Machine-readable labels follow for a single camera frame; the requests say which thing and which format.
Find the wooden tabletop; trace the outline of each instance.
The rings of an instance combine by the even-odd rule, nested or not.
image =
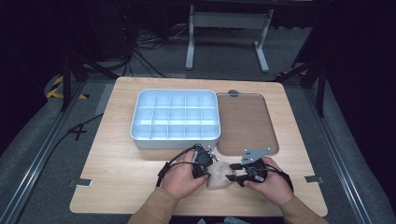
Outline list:
[[[294,191],[307,206],[324,217],[327,207],[314,175],[290,103],[279,83],[201,79],[120,77],[92,143],[81,177],[91,179],[90,187],[77,187],[70,209],[74,213],[133,214],[154,190],[157,174],[180,149],[139,149],[130,135],[137,94],[144,89],[205,89],[214,92],[238,90],[260,93],[267,103],[279,151],[273,159],[290,175]],[[241,157],[224,157],[239,162]],[[275,205],[259,193],[232,183],[225,189],[201,186],[178,204],[174,215],[182,216],[281,216]]]

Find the metal stand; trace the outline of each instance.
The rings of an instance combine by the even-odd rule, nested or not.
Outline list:
[[[64,59],[64,103],[62,105],[61,111],[65,111],[71,101],[71,73],[73,73],[77,82],[85,82],[88,79],[88,73],[83,66],[84,63],[112,79],[117,79],[119,77],[98,63],[95,63],[76,53],[70,53]]]
[[[285,80],[299,75],[306,70],[304,78],[300,81],[300,85],[304,89],[311,89],[316,80],[318,79],[318,91],[317,91],[317,111],[319,115],[324,118],[323,115],[323,100],[324,91],[326,84],[326,64],[323,61],[315,61],[311,63],[305,63],[299,67],[294,68],[288,73],[281,73],[280,77],[277,77],[271,82],[282,83]]]
[[[255,41],[256,50],[260,66],[264,73],[269,71],[267,61],[262,51],[265,37],[271,23],[273,10],[268,10],[267,14],[245,14],[245,13],[223,13],[223,12],[196,12],[194,6],[190,7],[189,21],[189,46],[187,48],[186,69],[191,70],[194,59],[194,27],[227,27],[243,29],[262,29],[262,36],[259,41]]]

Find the metal rod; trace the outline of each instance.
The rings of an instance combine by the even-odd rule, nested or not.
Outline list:
[[[341,184],[344,188],[344,191],[346,192],[346,196],[348,197],[356,218],[358,219],[359,223],[372,223],[372,220],[370,219],[370,216],[367,213],[363,202],[361,201],[361,196],[356,189],[355,182],[353,181],[347,166],[342,159],[338,146],[335,144],[326,119],[321,118],[318,114],[313,92],[311,90],[304,89],[304,95],[307,98],[318,125],[325,136],[326,143],[329,147],[329,155],[332,160],[332,164],[334,165],[335,171],[340,178]]]
[[[59,136],[59,131],[64,125],[67,116],[69,115],[73,104],[77,101],[84,89],[85,83],[79,82],[76,84],[74,93],[72,95],[72,101],[64,112],[61,112],[52,126],[49,135],[35,156],[34,161],[25,173],[22,182],[18,186],[12,196],[11,201],[8,203],[6,210],[0,217],[0,224],[11,224],[16,223],[23,212],[23,208],[29,202],[29,198],[35,190],[35,184],[37,183],[41,173],[44,170],[46,160],[50,157],[51,150],[56,144],[56,140]]]

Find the forearm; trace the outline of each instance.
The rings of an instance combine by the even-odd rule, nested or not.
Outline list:
[[[283,217],[289,224],[297,223],[328,223],[325,219],[318,216],[314,211],[307,207],[299,198],[294,197],[287,203],[279,206]]]
[[[155,188],[142,207],[132,215],[129,224],[168,223],[179,199],[164,189]]]

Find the metal frame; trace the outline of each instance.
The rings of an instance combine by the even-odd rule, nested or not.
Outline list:
[[[244,14],[244,13],[220,13],[220,12],[195,12],[194,5],[190,6],[189,21],[189,46],[187,48],[186,69],[191,70],[194,59],[194,28],[195,27],[227,27],[243,29],[262,29],[259,41],[255,41],[254,49],[259,59],[260,67],[264,73],[268,73],[268,63],[265,60],[262,46],[268,33],[273,10],[268,10],[267,14]]]
[[[49,135],[38,151],[35,159],[26,171],[18,189],[12,196],[11,201],[8,203],[4,213],[0,217],[0,224],[16,223],[21,216],[24,206],[29,202],[30,196],[32,195],[35,185],[44,170],[47,160],[52,154],[53,148],[59,137],[59,132],[64,125],[67,116],[69,115],[74,103],[81,95],[82,90],[85,87],[85,82],[79,82],[76,84],[74,93],[72,94],[69,106],[61,112],[58,118],[55,120]]]
[[[344,163],[340,150],[338,149],[338,146],[332,137],[332,132],[330,131],[326,120],[317,111],[314,93],[309,89],[304,89],[303,91],[312,109],[312,112],[315,115],[315,119],[325,136],[326,143],[329,147],[329,156],[332,160],[332,164],[334,165],[335,171],[340,178],[341,184],[344,188],[344,191],[346,192],[346,196],[356,218],[358,219],[359,223],[373,223],[363,204],[363,201],[361,200],[361,196],[358,193],[355,182],[353,181],[353,178],[350,175],[346,164]]]

